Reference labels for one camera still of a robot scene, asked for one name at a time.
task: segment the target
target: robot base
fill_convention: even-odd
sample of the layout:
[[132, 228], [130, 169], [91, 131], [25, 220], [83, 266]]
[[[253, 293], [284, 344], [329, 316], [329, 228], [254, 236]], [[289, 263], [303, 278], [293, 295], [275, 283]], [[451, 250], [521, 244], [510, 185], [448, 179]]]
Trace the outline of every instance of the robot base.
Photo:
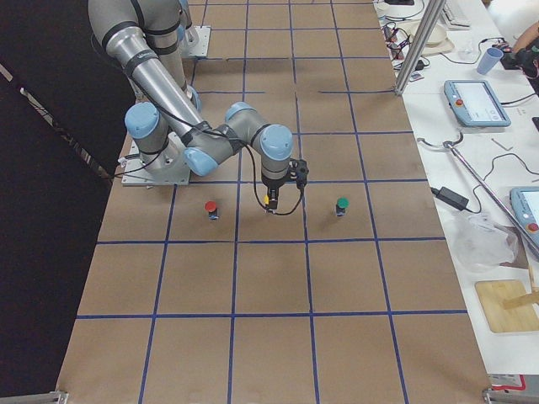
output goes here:
[[[167, 166], [163, 170], [160, 170], [155, 173], [142, 169], [134, 173], [125, 174], [121, 180], [122, 185], [135, 187], [152, 187], [156, 185], [189, 184], [189, 176], [191, 174], [191, 170], [183, 159], [183, 150], [185, 149], [185, 146], [175, 133], [169, 134], [168, 138], [169, 141], [171, 141], [180, 150], [179, 158], [176, 158], [169, 166]], [[138, 147], [136, 146], [135, 142], [132, 143], [130, 152], [132, 154], [138, 153]], [[137, 170], [140, 168], [142, 168], [141, 161], [140, 159], [135, 158], [132, 160], [128, 160], [127, 165], [125, 166], [125, 172]]]
[[208, 57], [211, 27], [200, 26], [194, 28], [196, 34], [198, 35], [198, 41], [191, 46], [188, 42], [188, 35], [185, 36], [184, 40], [181, 42], [182, 47], [185, 45], [185, 48], [183, 48], [181, 51], [181, 56], [183, 59], [204, 59]]

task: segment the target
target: white table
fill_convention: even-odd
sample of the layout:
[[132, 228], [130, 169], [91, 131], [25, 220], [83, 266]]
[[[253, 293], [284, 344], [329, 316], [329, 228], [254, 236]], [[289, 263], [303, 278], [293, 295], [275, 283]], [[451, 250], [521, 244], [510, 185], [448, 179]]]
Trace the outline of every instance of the white table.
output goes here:
[[[500, 36], [492, 19], [479, 0], [461, 0], [461, 7], [472, 23], [468, 31], [448, 31], [449, 39], [455, 49], [446, 55], [454, 61], [461, 59], [459, 51], [466, 48], [470, 40], [474, 46], [484, 39]], [[388, 15], [405, 16], [420, 10], [420, 1], [415, 6], [391, 6]], [[483, 51], [493, 42], [482, 44]], [[424, 79], [411, 82], [406, 87], [403, 100], [408, 117], [417, 138], [424, 137], [434, 144], [458, 137], [459, 124], [449, 109], [443, 93], [445, 80], [478, 80], [486, 79], [496, 92], [501, 102], [512, 101], [533, 93], [533, 89], [520, 71], [505, 71], [498, 64], [486, 76], [478, 74], [476, 65], [459, 65], [449, 62], [443, 56], [430, 56], [431, 66], [421, 74]], [[532, 116], [539, 116], [539, 98], [532, 97], [516, 106], [506, 108], [512, 121], [508, 128], [492, 131], [480, 131], [465, 135], [464, 142], [458, 147], [462, 155], [481, 175], [491, 167], [491, 160], [500, 154], [513, 152], [519, 155], [529, 169], [539, 172], [539, 132], [531, 122]], [[470, 199], [468, 206], [475, 210], [477, 202], [472, 196], [472, 188], [477, 185], [473, 177], [449, 153], [431, 151], [419, 145], [419, 153], [423, 160], [430, 186], [445, 186]], [[539, 186], [533, 183], [539, 177], [526, 173], [520, 162], [513, 157], [504, 157], [495, 163], [495, 171], [488, 177], [488, 184], [494, 192], [509, 206], [509, 191], [516, 186]], [[492, 200], [481, 189], [478, 195], [483, 203], [483, 212], [491, 214], [493, 220], [501, 225], [510, 226], [509, 220]], [[539, 332], [493, 333], [483, 314], [478, 296], [474, 289], [480, 280], [519, 279], [529, 291], [529, 279], [526, 270], [507, 267], [472, 268], [463, 265], [456, 254], [453, 243], [457, 236], [455, 228], [455, 210], [449, 205], [436, 200], [440, 220], [451, 249], [458, 279], [467, 309], [472, 320], [474, 332], [483, 356], [486, 370], [490, 374], [523, 374], [539, 375]], [[536, 274], [539, 263], [533, 263]]]

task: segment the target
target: metal rod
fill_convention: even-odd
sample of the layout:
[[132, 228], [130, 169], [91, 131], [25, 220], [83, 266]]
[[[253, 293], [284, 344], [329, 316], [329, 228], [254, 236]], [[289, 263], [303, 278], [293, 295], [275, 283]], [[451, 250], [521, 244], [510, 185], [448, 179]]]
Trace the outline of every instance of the metal rod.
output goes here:
[[519, 223], [519, 221], [513, 216], [513, 213], [507, 209], [507, 207], [502, 203], [502, 201], [496, 196], [494, 191], [488, 186], [487, 183], [481, 178], [481, 176], [473, 169], [473, 167], [468, 163], [464, 156], [453, 146], [451, 142], [446, 142], [444, 144], [448, 148], [453, 156], [455, 156], [466, 170], [481, 184], [483, 189], [487, 192], [488, 196], [492, 198], [494, 203], [505, 213], [511, 223], [516, 227], [522, 237], [528, 242], [530, 248], [533, 250], [534, 254], [539, 257], [539, 247], [535, 244], [531, 236], [528, 234], [527, 230]]
[[423, 52], [424, 45], [427, 43], [427, 39], [430, 37], [432, 30], [436, 26], [436, 21], [440, 17], [440, 13], [446, 0], [430, 0], [427, 8], [424, 11], [423, 18], [419, 23], [417, 32], [414, 35], [414, 41], [410, 46], [410, 50], [406, 55], [406, 59], [401, 66], [401, 70], [397, 76], [397, 83], [395, 85], [395, 94], [403, 95], [404, 89], [408, 85], [410, 75], [415, 70], [421, 53]]

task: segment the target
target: blue cup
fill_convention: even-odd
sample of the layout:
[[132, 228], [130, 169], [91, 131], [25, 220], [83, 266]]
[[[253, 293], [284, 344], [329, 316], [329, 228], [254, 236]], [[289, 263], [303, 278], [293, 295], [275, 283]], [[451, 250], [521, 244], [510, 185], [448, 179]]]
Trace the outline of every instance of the blue cup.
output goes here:
[[496, 63], [502, 58], [504, 52], [498, 48], [488, 48], [481, 61], [478, 64], [478, 73], [487, 74], [496, 66]]

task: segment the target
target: black backdrop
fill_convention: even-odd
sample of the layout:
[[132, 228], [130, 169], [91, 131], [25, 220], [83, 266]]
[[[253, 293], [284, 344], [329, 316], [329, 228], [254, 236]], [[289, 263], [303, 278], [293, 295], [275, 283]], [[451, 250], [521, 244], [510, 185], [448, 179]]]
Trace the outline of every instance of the black backdrop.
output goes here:
[[93, 52], [88, 1], [2, 0], [0, 10], [0, 63], [113, 173], [134, 96]]
[[[2, 0], [0, 63], [109, 172], [134, 97], [92, 51], [87, 2]], [[0, 397], [52, 391], [108, 186], [0, 75]]]

